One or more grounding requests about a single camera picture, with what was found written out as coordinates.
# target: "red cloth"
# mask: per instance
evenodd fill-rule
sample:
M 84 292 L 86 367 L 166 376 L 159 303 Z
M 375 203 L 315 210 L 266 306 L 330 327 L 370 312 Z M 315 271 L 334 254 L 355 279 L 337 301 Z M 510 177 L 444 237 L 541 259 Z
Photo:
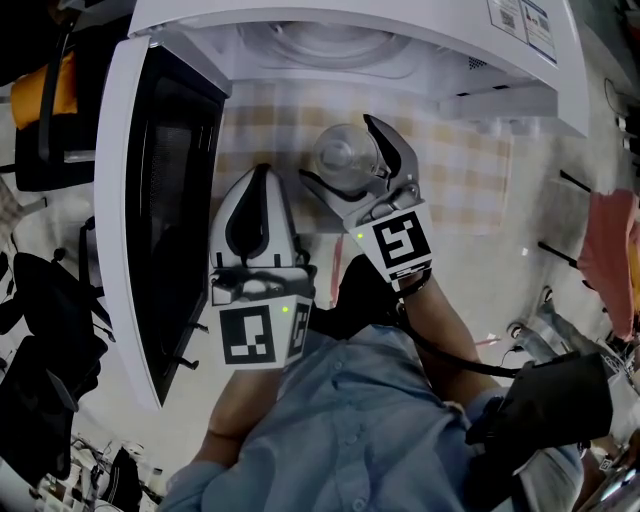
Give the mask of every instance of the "red cloth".
M 626 341 L 633 334 L 628 246 L 636 208 L 638 198 L 630 190 L 619 189 L 610 195 L 592 193 L 587 236 L 578 258 L 578 268 L 609 312 L 613 332 Z

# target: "microwave door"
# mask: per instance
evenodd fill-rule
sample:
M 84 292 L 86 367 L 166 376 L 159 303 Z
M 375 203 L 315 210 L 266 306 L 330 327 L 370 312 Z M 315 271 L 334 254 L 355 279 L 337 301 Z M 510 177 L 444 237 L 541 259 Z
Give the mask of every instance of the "microwave door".
M 207 299 L 211 184 L 229 82 L 188 39 L 116 48 L 96 148 L 100 269 L 138 401 L 159 409 Z

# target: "microwave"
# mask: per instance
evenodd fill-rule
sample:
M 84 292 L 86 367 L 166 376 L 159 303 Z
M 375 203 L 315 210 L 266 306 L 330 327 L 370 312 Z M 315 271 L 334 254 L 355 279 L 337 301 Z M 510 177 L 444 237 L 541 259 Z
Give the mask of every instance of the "microwave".
M 484 133 L 588 135 L 567 0 L 138 0 L 105 84 L 94 194 L 116 346 L 149 409 L 207 307 L 216 149 L 239 80 L 369 84 Z

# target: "shirt button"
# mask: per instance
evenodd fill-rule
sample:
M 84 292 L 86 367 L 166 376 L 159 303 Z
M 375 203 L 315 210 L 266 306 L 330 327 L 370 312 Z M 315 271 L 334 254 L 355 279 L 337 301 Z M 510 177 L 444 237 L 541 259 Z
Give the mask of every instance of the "shirt button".
M 355 510 L 355 512 L 362 512 L 364 507 L 367 506 L 367 500 L 364 498 L 358 498 L 351 504 L 351 508 Z

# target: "light blue shirt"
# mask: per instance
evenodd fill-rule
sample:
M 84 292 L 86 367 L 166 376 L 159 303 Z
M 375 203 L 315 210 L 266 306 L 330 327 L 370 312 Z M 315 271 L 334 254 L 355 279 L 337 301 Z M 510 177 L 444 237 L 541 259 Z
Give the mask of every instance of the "light blue shirt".
M 471 510 L 463 486 L 476 453 L 465 443 L 466 430 L 503 393 L 485 393 L 463 414 L 434 395 L 404 333 L 367 327 L 336 342 L 309 332 L 303 359 L 284 375 L 277 403 L 245 441 L 238 463 L 183 468 L 161 510 Z M 529 483 L 555 490 L 554 501 L 545 490 L 531 509 L 564 510 L 555 494 L 561 501 L 577 497 L 577 450 L 541 453 Z M 499 510 L 512 510 L 509 502 Z

